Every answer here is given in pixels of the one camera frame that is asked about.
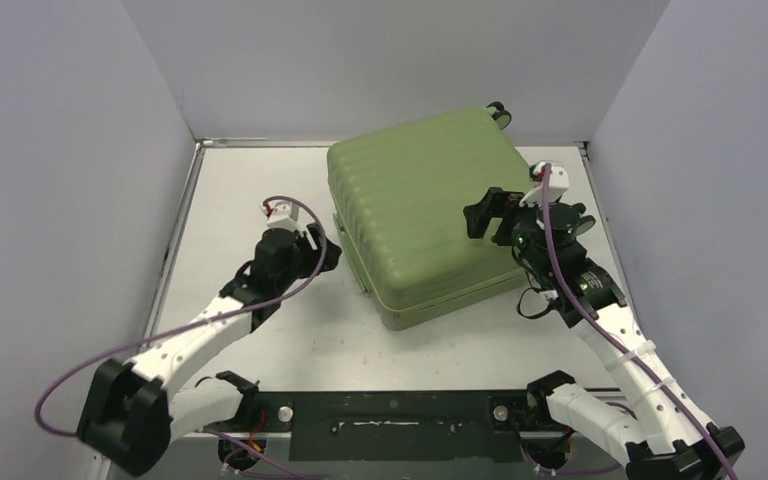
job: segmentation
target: suitcase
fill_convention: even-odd
[[[509,122],[497,102],[328,150],[345,258],[388,328],[401,330],[524,285],[511,252],[490,242],[498,220],[484,240],[471,240],[463,217],[463,207],[489,187],[533,186],[528,165],[501,131]]]

